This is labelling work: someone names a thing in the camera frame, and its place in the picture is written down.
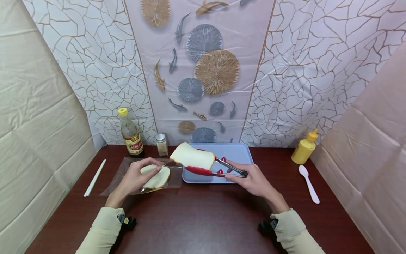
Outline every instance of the hand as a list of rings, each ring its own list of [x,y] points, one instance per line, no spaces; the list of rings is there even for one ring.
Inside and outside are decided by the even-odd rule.
[[[157,167],[142,175],[141,168],[151,164],[155,164]],[[163,162],[154,160],[151,157],[131,163],[118,187],[109,195],[105,206],[112,208],[121,207],[125,198],[129,194],[141,189],[144,184],[161,170],[163,164]]]
[[[226,175],[226,179],[241,185],[255,196],[265,198],[273,213],[283,213],[290,210],[283,196],[268,182],[257,165],[239,164],[233,161],[227,162],[238,169],[247,171],[248,176],[247,178],[241,178],[235,175]]]

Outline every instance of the tongs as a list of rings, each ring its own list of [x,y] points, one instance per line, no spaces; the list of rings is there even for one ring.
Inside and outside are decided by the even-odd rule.
[[[240,175],[235,175],[238,177],[242,177],[242,178],[246,178],[248,176],[248,172],[245,170],[241,170],[238,169],[232,165],[230,165],[229,163],[227,163],[226,157],[223,157],[221,159],[214,157],[214,161],[216,161],[217,163],[219,163],[222,166],[225,166],[235,172],[237,172]],[[202,169],[202,168],[198,168],[198,167],[185,167],[188,171],[201,175],[201,176],[218,176],[218,177],[225,177],[226,174],[224,174],[224,172],[220,169],[219,171],[217,171],[217,173],[213,173],[212,171],[206,170],[206,169]]]
[[[223,165],[223,166],[239,173],[240,177],[246,178],[248,176],[247,171],[238,169],[238,168],[234,167],[233,165],[229,164],[226,160],[226,157],[221,158],[221,160],[219,160],[217,157],[214,157],[214,160],[217,161],[220,165]]]

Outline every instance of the circular pattern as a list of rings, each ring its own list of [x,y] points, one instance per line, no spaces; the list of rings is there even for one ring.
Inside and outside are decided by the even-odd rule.
[[[233,88],[240,74],[238,59],[227,50],[215,50],[202,56],[194,69],[208,95],[222,94]]]
[[[195,130],[195,128],[196,125],[191,121],[181,121],[178,124],[178,130],[182,134],[190,134]]]
[[[223,37],[212,25],[196,26],[189,34],[186,50],[195,63],[206,53],[223,48]]]
[[[211,115],[221,115],[224,112],[225,105],[222,102],[215,102],[210,106]]]
[[[185,78],[177,88],[179,98],[185,102],[197,102],[204,95],[202,82],[197,78]]]
[[[195,143],[212,143],[216,140],[216,132],[206,127],[197,128],[190,135],[190,140]]]
[[[171,5],[169,0],[141,0],[141,12],[145,21],[160,27],[169,21]]]

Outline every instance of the beige sleeve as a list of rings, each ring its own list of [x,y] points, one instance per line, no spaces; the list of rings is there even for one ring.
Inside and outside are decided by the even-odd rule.
[[[272,214],[271,218],[279,220],[275,228],[276,240],[289,254],[325,254],[295,210]]]
[[[76,254],[108,254],[120,233],[121,222],[117,215],[124,214],[122,208],[103,207]]]

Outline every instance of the white plastic spoon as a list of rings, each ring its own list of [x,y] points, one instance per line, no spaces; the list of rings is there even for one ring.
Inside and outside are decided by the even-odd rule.
[[[311,182],[309,180],[309,172],[307,171],[306,167],[303,165],[299,166],[299,173],[306,179],[307,187],[310,192],[311,200],[315,202],[316,204],[320,204],[319,197],[316,194],[316,191],[313,188],[313,185],[311,185]]]

